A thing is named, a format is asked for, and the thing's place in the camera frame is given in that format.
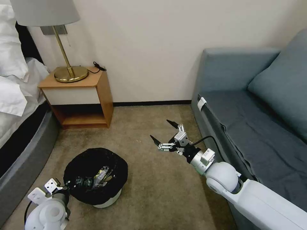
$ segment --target beige carpet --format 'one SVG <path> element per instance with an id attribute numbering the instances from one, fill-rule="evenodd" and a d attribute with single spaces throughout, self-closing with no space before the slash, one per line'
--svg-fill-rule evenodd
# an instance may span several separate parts
<path id="1" fill-rule="evenodd" d="M 63 182 L 72 158 L 88 148 L 104 147 L 127 161 L 128 181 L 117 202 L 106 209 L 71 197 L 67 230 L 236 229 L 225 199 L 206 187 L 185 157 L 157 151 L 150 134 L 166 142 L 176 133 L 166 119 L 183 123 L 191 141 L 201 138 L 189 105 L 117 107 L 109 129 L 61 131 L 31 189 L 43 187 L 51 177 Z M 23 229 L 27 204 L 24 198 L 2 229 Z"/>

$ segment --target black baseboard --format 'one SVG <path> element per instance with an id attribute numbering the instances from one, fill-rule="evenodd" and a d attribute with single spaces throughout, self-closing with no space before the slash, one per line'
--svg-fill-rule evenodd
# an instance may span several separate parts
<path id="1" fill-rule="evenodd" d="M 113 106 L 119 107 L 119 106 L 172 105 L 172 104 L 191 104 L 191 100 L 152 101 L 152 102 L 114 102 Z"/>

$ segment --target sofa cushion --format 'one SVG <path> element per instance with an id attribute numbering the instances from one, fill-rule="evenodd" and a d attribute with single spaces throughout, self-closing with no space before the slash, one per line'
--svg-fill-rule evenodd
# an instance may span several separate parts
<path id="1" fill-rule="evenodd" d="M 248 90 L 307 141 L 307 29 L 299 32 Z"/>
<path id="2" fill-rule="evenodd" d="M 200 95 L 256 178 L 307 211 L 307 145 L 248 91 Z"/>

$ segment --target white wall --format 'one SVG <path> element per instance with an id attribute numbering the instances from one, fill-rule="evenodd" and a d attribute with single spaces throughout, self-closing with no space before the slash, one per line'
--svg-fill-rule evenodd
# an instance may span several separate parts
<path id="1" fill-rule="evenodd" d="M 115 102 L 190 100 L 201 52 L 284 46 L 307 26 L 306 0 L 75 0 L 61 36 L 72 65 L 106 66 Z M 45 64 L 65 65 L 54 36 L 30 28 Z"/>

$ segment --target sofa armrest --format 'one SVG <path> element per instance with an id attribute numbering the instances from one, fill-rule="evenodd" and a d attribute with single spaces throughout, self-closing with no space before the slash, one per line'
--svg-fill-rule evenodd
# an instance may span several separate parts
<path id="1" fill-rule="evenodd" d="M 193 97 L 200 92 L 246 89 L 280 53 L 275 48 L 210 48 L 203 51 Z"/>

